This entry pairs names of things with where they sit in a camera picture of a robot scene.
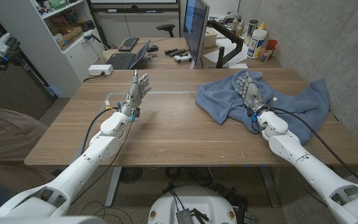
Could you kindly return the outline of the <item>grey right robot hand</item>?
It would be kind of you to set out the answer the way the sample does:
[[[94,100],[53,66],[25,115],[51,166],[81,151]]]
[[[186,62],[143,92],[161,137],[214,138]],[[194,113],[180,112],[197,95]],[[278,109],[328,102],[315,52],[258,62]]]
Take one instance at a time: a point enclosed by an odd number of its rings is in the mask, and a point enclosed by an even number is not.
[[[250,72],[246,72],[246,78],[239,77],[236,81],[239,88],[235,89],[244,100],[248,117],[258,118],[264,113],[273,114],[273,111],[263,102],[257,85],[254,83]]]

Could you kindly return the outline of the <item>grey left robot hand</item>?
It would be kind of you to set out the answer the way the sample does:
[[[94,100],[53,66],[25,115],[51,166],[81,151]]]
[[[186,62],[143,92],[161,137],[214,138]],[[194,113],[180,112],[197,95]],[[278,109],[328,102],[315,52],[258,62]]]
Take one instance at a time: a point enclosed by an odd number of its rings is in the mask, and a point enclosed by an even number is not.
[[[143,97],[151,90],[149,84],[147,73],[139,78],[138,71],[134,70],[133,82],[126,93],[123,105],[121,106],[122,113],[126,116],[131,116],[133,114],[139,116],[140,113],[135,113],[135,110],[139,109]]]

